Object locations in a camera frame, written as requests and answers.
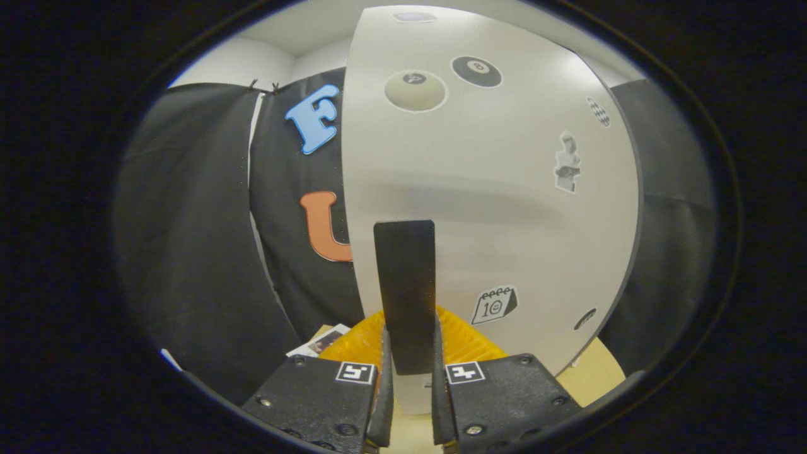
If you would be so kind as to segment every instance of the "checkered sticker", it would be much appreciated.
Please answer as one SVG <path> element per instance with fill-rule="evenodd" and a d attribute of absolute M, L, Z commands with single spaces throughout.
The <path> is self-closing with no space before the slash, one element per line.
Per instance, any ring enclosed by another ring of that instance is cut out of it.
<path fill-rule="evenodd" d="M 606 128 L 611 126 L 611 117 L 608 116 L 605 109 L 603 109 L 603 107 L 594 99 L 586 98 L 586 101 L 588 101 L 588 106 L 592 109 L 592 112 L 594 112 L 594 116 L 597 118 L 597 120 L 599 120 L 599 122 Z"/>
<path fill-rule="evenodd" d="M 482 368 L 476 361 L 471 361 L 470 363 L 447 364 L 445 366 L 445 373 L 448 375 L 449 383 L 452 385 L 485 380 L 485 374 L 482 373 Z"/>

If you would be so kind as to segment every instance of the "eight ball sticker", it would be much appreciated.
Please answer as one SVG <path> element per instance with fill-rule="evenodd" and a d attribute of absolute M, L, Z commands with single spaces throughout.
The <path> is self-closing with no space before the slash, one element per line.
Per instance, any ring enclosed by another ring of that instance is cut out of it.
<path fill-rule="evenodd" d="M 500 285 L 482 292 L 476 301 L 471 325 L 500 320 L 518 306 L 518 294 L 512 285 Z"/>
<path fill-rule="evenodd" d="M 457 57 L 451 61 L 451 69 L 462 80 L 482 88 L 493 88 L 502 83 L 502 73 L 489 61 L 477 57 Z"/>

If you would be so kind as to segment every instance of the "black curtain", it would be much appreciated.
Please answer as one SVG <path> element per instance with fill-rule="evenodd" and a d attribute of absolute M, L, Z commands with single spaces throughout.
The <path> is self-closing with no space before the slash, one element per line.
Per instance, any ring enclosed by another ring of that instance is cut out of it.
<path fill-rule="evenodd" d="M 166 91 L 124 155 L 112 219 L 134 316 L 157 347 L 238 404 L 300 344 L 249 219 L 257 97 L 224 84 Z"/>
<path fill-rule="evenodd" d="M 364 318 L 351 262 L 320 257 L 308 239 L 300 198 L 330 191 L 334 238 L 349 243 L 342 187 L 341 107 L 345 68 L 334 69 L 284 86 L 261 105 L 253 138 L 249 194 L 266 263 L 286 312 L 298 333 L 310 338 L 322 325 L 353 326 Z M 322 86 L 333 84 L 339 94 L 328 100 L 337 109 L 337 135 L 315 152 L 303 154 L 303 137 L 285 115 Z"/>
<path fill-rule="evenodd" d="M 633 134 L 644 205 L 633 271 L 600 339 L 630 374 L 662 358 L 700 303 L 717 213 L 708 150 L 679 109 L 647 80 L 611 90 Z"/>

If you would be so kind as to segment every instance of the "ceiling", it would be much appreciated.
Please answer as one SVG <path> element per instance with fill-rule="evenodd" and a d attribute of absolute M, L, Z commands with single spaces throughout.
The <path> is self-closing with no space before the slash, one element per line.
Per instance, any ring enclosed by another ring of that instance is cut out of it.
<path fill-rule="evenodd" d="M 570 24 L 517 0 L 418 0 L 417 4 L 474 12 L 524 28 L 584 57 L 593 57 L 629 80 L 643 76 L 609 46 Z M 307 0 L 245 29 L 240 37 L 260 40 L 294 57 L 349 39 L 365 8 L 411 5 L 412 0 Z"/>

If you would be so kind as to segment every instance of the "calendar sticker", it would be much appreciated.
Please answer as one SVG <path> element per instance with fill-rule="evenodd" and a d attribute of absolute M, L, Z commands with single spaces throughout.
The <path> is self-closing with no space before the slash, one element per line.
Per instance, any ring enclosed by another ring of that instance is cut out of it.
<path fill-rule="evenodd" d="M 500 285 L 479 294 L 471 325 L 500 320 L 518 306 L 518 292 L 513 285 Z"/>

